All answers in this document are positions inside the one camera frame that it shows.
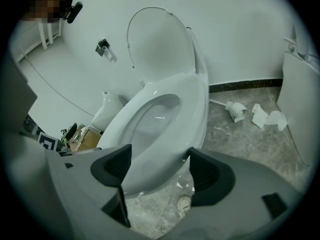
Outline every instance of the gray tile floor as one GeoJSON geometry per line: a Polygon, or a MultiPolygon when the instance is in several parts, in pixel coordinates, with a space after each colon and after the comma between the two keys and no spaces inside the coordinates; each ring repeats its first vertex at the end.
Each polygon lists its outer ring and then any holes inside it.
{"type": "MultiPolygon", "coordinates": [[[[311,168],[301,161],[289,129],[279,131],[276,125],[265,125],[261,130],[251,122],[251,110],[255,103],[260,104],[268,114],[279,110],[276,105],[279,93],[279,87],[211,93],[211,99],[224,103],[236,100],[245,105],[249,112],[245,120],[234,123],[223,106],[210,104],[202,149],[264,164],[303,192],[311,168]]],[[[166,234],[181,221],[178,200],[183,195],[192,196],[193,184],[188,160],[171,183],[160,191],[127,199],[131,229],[152,239],[166,234]]]]}

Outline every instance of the toilet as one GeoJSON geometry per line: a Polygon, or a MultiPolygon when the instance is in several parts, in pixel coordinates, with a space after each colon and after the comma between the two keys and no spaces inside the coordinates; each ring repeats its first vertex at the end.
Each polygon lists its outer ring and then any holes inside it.
{"type": "Polygon", "coordinates": [[[104,132],[115,116],[123,109],[123,104],[118,95],[112,91],[104,91],[102,93],[102,107],[95,113],[91,126],[104,132]]]}
{"type": "Polygon", "coordinates": [[[202,147],[209,84],[195,35],[165,8],[146,7],[132,17],[127,47],[144,88],[111,121],[97,147],[132,145],[121,186],[133,198],[163,187],[188,158],[187,150],[202,147]]]}

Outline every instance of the toilet lid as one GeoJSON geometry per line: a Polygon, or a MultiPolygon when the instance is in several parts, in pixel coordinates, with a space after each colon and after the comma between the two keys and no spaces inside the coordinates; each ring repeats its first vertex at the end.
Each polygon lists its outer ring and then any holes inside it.
{"type": "Polygon", "coordinates": [[[195,52],[186,27],[161,7],[146,7],[131,19],[127,44],[134,68],[147,83],[195,71],[195,52]]]}

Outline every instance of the white wall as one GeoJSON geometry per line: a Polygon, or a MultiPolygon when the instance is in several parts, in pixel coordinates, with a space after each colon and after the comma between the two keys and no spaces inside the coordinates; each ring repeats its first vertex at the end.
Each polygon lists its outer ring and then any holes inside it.
{"type": "Polygon", "coordinates": [[[165,7],[194,31],[205,56],[211,85],[281,78],[283,37],[292,36],[284,0],[73,0],[83,9],[63,38],[90,73],[128,99],[140,89],[126,44],[129,20],[146,6],[165,7]],[[117,62],[95,48],[106,38],[117,62]]]}
{"type": "Polygon", "coordinates": [[[46,134],[60,139],[62,129],[68,129],[74,123],[90,124],[93,117],[55,92],[26,59],[22,59],[18,66],[37,95],[28,114],[46,134]]]}
{"type": "MultiPolygon", "coordinates": [[[[59,32],[59,23],[52,23],[52,35],[54,36],[59,32]]],[[[43,25],[44,37],[48,39],[47,25],[43,25]]],[[[41,38],[39,34],[38,22],[36,21],[22,21],[20,20],[16,25],[10,40],[9,48],[13,58],[20,61],[25,54],[32,51],[35,47],[41,44],[41,38]]]]}
{"type": "Polygon", "coordinates": [[[25,58],[18,65],[37,95],[29,111],[35,123],[56,138],[74,123],[89,125],[102,105],[104,83],[83,68],[61,37],[46,50],[39,45],[27,57],[33,67],[25,58]]]}

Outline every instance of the white pipe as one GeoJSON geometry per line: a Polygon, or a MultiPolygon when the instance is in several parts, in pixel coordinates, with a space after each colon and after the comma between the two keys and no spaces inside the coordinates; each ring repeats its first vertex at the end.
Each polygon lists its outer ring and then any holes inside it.
{"type": "Polygon", "coordinates": [[[219,105],[222,105],[222,106],[227,106],[227,104],[224,104],[222,102],[219,102],[219,101],[216,101],[216,100],[213,100],[213,99],[209,99],[209,102],[210,103],[216,103],[216,104],[219,104],[219,105]]]}
{"type": "Polygon", "coordinates": [[[52,45],[54,43],[54,39],[52,36],[52,24],[48,23],[46,27],[48,28],[49,44],[52,45]]]}
{"type": "Polygon", "coordinates": [[[38,28],[39,28],[39,34],[40,34],[40,38],[41,38],[41,43],[42,43],[43,49],[46,50],[48,47],[47,47],[47,43],[46,43],[43,23],[38,22],[38,28]]]}
{"type": "Polygon", "coordinates": [[[59,37],[61,37],[61,25],[62,25],[62,19],[59,20],[59,37]]]}
{"type": "Polygon", "coordinates": [[[59,34],[56,34],[52,39],[55,40],[58,36],[59,36],[59,34]]]}

